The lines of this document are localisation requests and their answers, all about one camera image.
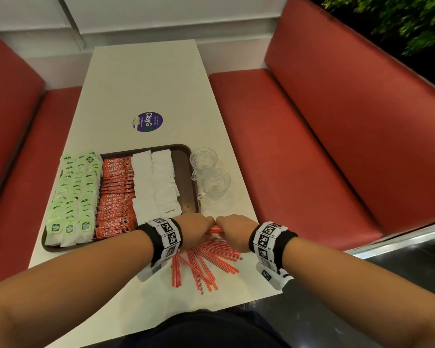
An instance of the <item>red cushioned seat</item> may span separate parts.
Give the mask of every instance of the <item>red cushioned seat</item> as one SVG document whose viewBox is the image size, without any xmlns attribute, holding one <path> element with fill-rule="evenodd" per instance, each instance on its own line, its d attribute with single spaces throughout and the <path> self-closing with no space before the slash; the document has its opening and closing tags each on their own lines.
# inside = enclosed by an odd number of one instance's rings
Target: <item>red cushioned seat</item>
<svg viewBox="0 0 435 348">
<path fill-rule="evenodd" d="M 0 39 L 0 182 L 43 89 L 44 80 Z"/>
<path fill-rule="evenodd" d="M 27 269 L 80 87 L 46 93 L 0 194 L 0 281 Z"/>
<path fill-rule="evenodd" d="M 435 88 L 308 0 L 266 63 L 387 233 L 435 222 Z"/>
<path fill-rule="evenodd" d="M 340 250 L 382 237 L 266 69 L 210 82 L 259 222 Z"/>
</svg>

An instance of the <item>green leaves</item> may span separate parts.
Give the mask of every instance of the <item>green leaves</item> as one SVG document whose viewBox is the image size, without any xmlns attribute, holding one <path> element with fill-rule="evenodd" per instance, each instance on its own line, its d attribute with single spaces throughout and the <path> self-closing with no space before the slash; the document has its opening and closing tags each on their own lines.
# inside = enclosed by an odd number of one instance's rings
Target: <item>green leaves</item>
<svg viewBox="0 0 435 348">
<path fill-rule="evenodd" d="M 403 55 L 435 45 L 435 0 L 324 0 L 325 8 L 352 5 L 355 12 L 377 13 L 373 33 L 409 39 Z"/>
</svg>

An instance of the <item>dark floor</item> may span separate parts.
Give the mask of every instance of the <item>dark floor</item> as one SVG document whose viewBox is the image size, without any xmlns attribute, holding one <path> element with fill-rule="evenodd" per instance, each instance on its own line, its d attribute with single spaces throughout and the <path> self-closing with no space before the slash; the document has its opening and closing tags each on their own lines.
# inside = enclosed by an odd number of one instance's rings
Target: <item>dark floor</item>
<svg viewBox="0 0 435 348">
<path fill-rule="evenodd" d="M 435 240 L 369 258 L 368 261 L 435 293 Z M 294 348 L 378 348 L 295 281 L 283 293 L 246 304 L 259 312 Z M 91 348 L 117 348 L 122 338 Z"/>
</svg>

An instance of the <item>person's left hand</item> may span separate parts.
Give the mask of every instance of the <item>person's left hand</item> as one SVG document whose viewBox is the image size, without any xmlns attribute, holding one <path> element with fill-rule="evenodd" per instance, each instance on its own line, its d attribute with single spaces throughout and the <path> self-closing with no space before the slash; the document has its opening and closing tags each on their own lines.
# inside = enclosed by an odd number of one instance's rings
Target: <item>person's left hand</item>
<svg viewBox="0 0 435 348">
<path fill-rule="evenodd" d="M 188 212 L 174 217 L 174 220 L 179 223 L 182 231 L 183 240 L 180 250 L 187 250 L 197 246 L 212 237 L 211 234 L 205 234 L 214 226 L 212 216 L 205 217 L 200 213 Z"/>
</svg>

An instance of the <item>person's right hand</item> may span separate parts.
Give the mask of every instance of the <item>person's right hand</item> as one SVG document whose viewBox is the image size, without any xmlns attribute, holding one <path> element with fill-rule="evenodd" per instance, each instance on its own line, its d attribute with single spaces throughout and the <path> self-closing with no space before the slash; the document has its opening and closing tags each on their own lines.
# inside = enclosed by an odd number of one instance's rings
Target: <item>person's right hand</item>
<svg viewBox="0 0 435 348">
<path fill-rule="evenodd" d="M 216 225 L 224 231 L 219 236 L 224 238 L 232 248 L 242 253 L 250 251 L 248 247 L 249 237 L 258 226 L 258 222 L 246 216 L 234 214 L 217 217 Z"/>
</svg>

